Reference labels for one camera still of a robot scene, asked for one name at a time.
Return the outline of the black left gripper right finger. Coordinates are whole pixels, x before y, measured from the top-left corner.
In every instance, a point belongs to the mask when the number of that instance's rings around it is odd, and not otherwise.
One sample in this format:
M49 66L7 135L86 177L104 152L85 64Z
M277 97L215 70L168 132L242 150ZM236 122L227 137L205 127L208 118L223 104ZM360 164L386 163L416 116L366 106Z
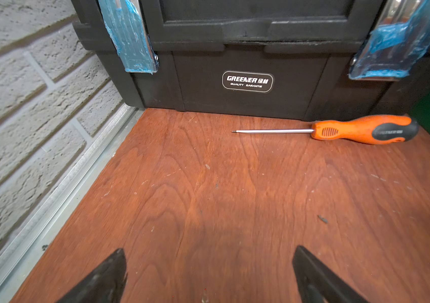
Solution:
M366 302L304 246L295 250L293 269L302 302Z

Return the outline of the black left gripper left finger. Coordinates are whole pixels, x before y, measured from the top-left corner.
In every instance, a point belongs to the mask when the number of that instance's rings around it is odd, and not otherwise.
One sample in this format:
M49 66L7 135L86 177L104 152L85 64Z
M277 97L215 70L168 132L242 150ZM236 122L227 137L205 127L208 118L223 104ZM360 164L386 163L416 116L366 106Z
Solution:
M57 302L121 302L127 283L127 260L115 250Z

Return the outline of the orange black screwdriver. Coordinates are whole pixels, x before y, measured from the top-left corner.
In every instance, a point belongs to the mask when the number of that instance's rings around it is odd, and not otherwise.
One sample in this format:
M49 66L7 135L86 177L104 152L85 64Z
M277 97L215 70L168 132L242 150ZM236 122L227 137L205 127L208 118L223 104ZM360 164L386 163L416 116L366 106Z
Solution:
M368 145L386 145L410 141L417 136L420 126L408 116L373 115L352 121L319 121L309 129L297 130L234 130L238 134L279 135L308 134L315 140L350 140Z

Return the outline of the black plastic toolbox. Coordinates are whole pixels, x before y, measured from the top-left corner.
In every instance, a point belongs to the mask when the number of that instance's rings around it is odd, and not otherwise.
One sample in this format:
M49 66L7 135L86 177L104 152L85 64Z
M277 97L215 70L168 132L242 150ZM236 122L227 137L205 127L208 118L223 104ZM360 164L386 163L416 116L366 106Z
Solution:
M351 120L430 92L430 47L401 79L353 80L372 30L418 1L74 1L82 45L132 107Z

